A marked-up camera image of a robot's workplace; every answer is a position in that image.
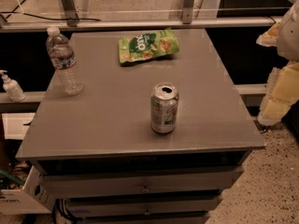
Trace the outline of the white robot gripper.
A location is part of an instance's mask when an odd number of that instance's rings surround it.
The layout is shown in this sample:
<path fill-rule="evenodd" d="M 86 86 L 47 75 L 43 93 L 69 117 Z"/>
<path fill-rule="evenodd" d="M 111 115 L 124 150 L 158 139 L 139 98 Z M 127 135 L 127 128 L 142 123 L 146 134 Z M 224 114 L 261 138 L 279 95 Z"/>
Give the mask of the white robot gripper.
<path fill-rule="evenodd" d="M 264 47 L 277 46 L 278 55 L 289 60 L 286 66 L 274 67 L 266 84 L 257 120 L 264 126 L 280 122 L 299 100 L 299 0 L 283 16 L 260 35 L 256 43 Z"/>

